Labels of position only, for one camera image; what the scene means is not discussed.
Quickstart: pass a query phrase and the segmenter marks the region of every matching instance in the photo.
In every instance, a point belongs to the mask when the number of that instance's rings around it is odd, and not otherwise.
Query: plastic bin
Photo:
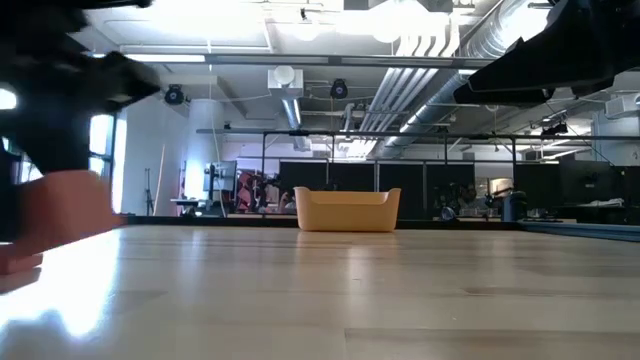
[[[297,187],[298,225],[305,231],[391,232],[396,228],[400,191],[311,191]]]

